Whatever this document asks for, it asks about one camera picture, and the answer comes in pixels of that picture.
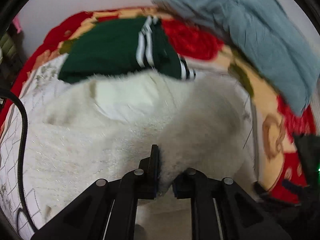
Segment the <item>dark green striped sweater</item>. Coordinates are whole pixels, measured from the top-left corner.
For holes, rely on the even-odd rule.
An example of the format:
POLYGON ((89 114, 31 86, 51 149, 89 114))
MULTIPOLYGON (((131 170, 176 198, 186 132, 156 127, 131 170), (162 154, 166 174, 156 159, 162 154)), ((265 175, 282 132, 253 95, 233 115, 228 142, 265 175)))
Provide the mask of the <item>dark green striped sweater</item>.
POLYGON ((196 78, 156 16, 98 23, 72 43, 58 78, 77 83, 93 75, 122 76, 145 70, 178 80, 196 78))

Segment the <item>red floral bed blanket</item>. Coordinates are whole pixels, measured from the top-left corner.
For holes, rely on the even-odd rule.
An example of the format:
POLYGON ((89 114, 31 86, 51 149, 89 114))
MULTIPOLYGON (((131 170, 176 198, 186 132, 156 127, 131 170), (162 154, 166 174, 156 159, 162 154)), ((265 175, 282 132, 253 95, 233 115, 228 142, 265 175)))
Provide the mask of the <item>red floral bed blanket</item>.
POLYGON ((252 133, 258 134, 258 181, 271 198, 290 204, 299 203, 298 194, 286 189, 284 184, 289 181, 300 187, 307 185, 293 137, 316 134, 311 108, 307 108, 301 116, 294 115, 284 99, 234 49, 207 31, 175 19, 156 7, 81 11, 69 16, 49 31, 43 44, 23 65, 11 91, 17 96, 22 95, 33 71, 42 63, 55 58, 64 43, 79 37, 95 23, 147 15, 162 18, 165 33, 179 53, 204 60, 210 66, 217 64, 238 76, 249 93, 258 118, 258 123, 252 128, 252 133))

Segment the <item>white fluffy sweater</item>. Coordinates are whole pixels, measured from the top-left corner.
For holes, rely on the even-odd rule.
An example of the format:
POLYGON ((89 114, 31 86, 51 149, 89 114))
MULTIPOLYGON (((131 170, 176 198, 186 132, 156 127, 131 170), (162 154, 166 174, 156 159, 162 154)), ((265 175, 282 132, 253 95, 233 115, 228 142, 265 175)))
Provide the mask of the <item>white fluffy sweater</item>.
POLYGON ((24 164, 40 201, 39 227, 95 180, 136 168, 156 144, 163 196, 139 202, 135 239, 190 239, 189 203, 176 200, 169 184, 194 167, 252 193, 247 106, 238 81, 223 72, 180 81, 147 71, 65 86, 30 117, 24 164))

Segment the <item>light blue garment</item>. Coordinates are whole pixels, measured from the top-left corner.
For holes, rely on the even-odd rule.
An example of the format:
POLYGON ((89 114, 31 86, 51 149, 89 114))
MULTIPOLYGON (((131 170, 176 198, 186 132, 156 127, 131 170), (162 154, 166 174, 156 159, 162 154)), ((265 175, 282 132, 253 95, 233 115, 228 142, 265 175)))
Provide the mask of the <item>light blue garment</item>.
POLYGON ((277 0, 153 0, 158 7, 234 44, 293 113, 309 105, 319 57, 277 0))

